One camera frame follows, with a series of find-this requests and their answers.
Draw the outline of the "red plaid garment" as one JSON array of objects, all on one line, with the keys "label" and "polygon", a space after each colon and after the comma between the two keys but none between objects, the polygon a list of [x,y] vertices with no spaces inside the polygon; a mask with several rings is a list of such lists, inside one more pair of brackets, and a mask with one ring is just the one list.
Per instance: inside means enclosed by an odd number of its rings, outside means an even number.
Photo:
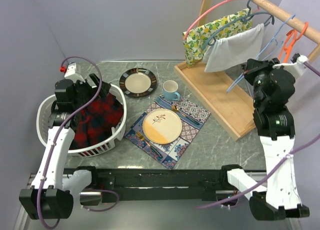
[{"label": "red plaid garment", "polygon": [[123,105],[111,93],[92,102],[80,112],[70,150],[87,148],[109,138],[123,114]]}]

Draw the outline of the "orange plastic hanger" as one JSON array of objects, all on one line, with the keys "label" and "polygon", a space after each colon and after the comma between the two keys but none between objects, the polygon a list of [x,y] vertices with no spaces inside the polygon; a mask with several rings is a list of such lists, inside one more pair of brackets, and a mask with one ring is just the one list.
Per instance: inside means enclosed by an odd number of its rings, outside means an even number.
[{"label": "orange plastic hanger", "polygon": [[290,30],[286,34],[286,40],[284,41],[284,44],[281,48],[280,54],[278,56],[279,60],[283,60],[283,63],[287,63],[289,60],[289,57],[291,55],[293,46],[295,43],[304,35],[306,29],[308,28],[308,22],[305,22],[305,25],[301,31],[301,33],[298,35],[298,31],[295,29]]}]

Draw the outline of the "white cloth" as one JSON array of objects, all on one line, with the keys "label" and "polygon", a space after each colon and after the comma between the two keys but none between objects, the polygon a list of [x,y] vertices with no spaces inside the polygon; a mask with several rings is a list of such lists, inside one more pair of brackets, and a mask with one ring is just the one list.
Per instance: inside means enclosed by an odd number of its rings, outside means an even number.
[{"label": "white cloth", "polygon": [[210,46],[202,58],[205,72],[220,72],[255,58],[261,50],[265,25],[221,38]]}]

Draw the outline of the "dark blue hanger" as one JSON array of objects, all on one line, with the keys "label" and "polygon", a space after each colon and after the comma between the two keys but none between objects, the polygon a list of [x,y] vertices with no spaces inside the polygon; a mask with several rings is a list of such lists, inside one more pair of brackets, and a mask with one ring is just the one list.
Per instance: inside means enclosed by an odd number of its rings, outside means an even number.
[{"label": "dark blue hanger", "polygon": [[236,23],[237,21],[248,22],[248,21],[251,20],[255,15],[268,14],[268,15],[269,15],[269,18],[263,23],[264,26],[268,26],[270,23],[271,23],[272,25],[274,25],[274,23],[275,23],[275,17],[274,17],[272,14],[270,14],[270,13],[268,13],[268,12],[266,12],[266,11],[265,11],[265,12],[255,12],[255,13],[251,13],[251,7],[250,7],[250,5],[249,5],[251,1],[253,1],[253,0],[248,0],[248,1],[247,1],[247,8],[249,9],[249,12],[248,12],[247,15],[241,16],[241,17],[239,17],[239,18],[237,18],[237,19],[235,19],[235,20],[233,20],[233,21],[231,21],[231,22],[223,25],[222,27],[220,27],[218,30],[216,30],[216,31],[205,41],[205,43],[203,44],[203,46],[202,46],[201,49],[204,50],[208,45],[209,45],[209,46],[213,46],[213,45],[215,44],[215,42],[216,42],[216,35],[217,35],[220,31],[222,31],[223,29],[229,27],[230,25]]}]

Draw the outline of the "light blue wire hanger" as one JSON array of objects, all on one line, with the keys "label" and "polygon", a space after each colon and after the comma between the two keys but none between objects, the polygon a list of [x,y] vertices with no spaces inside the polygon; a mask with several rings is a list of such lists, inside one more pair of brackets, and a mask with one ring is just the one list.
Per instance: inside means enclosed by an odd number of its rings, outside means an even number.
[{"label": "light blue wire hanger", "polygon": [[[258,55],[256,56],[255,60],[258,60],[258,58],[260,57],[260,55],[268,48],[268,46],[272,43],[272,42],[276,42],[276,46],[278,46],[278,41],[276,40],[276,36],[278,35],[278,33],[280,32],[280,30],[282,29],[282,27],[287,24],[287,22],[291,19],[293,19],[296,16],[296,14],[293,14],[291,17],[289,17],[286,21],[283,22],[283,24],[278,28],[278,30],[275,32],[275,34],[273,35],[273,37],[270,39],[270,41],[266,44],[266,46],[258,53]],[[231,86],[227,89],[226,93],[229,93],[242,79],[244,78],[244,73],[242,73],[232,84]]]}]

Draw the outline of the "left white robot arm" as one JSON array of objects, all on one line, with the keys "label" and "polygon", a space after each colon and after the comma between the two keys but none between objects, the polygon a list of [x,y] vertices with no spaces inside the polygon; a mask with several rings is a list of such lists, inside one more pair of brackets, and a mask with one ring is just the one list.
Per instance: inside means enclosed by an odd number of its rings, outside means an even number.
[{"label": "left white robot arm", "polygon": [[113,135],[123,106],[110,94],[111,85],[95,74],[87,81],[63,79],[55,84],[48,117],[47,142],[40,168],[30,189],[22,189],[19,201],[33,220],[67,219],[79,193],[94,191],[100,182],[94,167],[77,169],[63,181],[69,150],[91,156],[100,143]]}]

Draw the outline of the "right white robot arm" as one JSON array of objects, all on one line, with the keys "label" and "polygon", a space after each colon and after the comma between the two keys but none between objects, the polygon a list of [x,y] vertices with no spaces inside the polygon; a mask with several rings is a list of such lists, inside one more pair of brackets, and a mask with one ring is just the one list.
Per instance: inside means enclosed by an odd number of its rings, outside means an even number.
[{"label": "right white robot arm", "polygon": [[267,186],[255,186],[242,168],[232,168],[220,175],[224,189],[236,187],[245,193],[253,217],[259,221],[306,218],[310,210],[298,194],[292,150],[295,123],[286,104],[295,93],[295,77],[277,58],[248,59],[243,73],[253,86],[253,120],[263,147]]}]

